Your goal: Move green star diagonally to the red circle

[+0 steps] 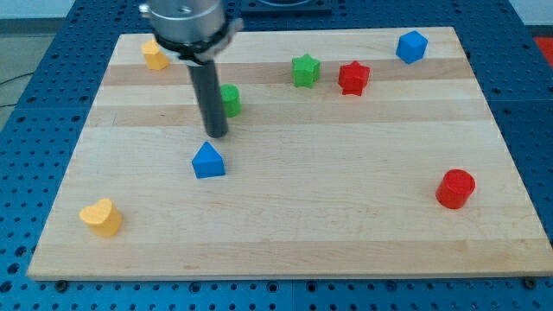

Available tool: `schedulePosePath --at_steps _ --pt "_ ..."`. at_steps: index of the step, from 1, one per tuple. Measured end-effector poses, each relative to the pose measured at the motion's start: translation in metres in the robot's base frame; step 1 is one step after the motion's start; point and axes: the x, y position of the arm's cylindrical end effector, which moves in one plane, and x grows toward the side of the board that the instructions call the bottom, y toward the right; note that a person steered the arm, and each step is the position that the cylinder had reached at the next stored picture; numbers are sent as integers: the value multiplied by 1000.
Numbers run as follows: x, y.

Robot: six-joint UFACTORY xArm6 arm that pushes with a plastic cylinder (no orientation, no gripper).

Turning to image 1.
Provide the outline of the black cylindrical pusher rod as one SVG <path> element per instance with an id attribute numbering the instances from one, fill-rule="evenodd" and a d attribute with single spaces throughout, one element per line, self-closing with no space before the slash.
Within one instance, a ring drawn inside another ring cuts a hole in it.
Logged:
<path id="1" fill-rule="evenodd" d="M 188 66 L 188 71 L 206 133 L 211 138 L 225 136 L 227 116 L 215 63 L 210 60 L 202 65 Z"/>

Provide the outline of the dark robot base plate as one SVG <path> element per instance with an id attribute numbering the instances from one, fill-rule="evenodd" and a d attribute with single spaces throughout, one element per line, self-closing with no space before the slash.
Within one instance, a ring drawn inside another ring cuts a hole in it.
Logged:
<path id="1" fill-rule="evenodd" d="M 333 0 L 242 0 L 240 10 L 243 15 L 292 15 L 330 14 Z"/>

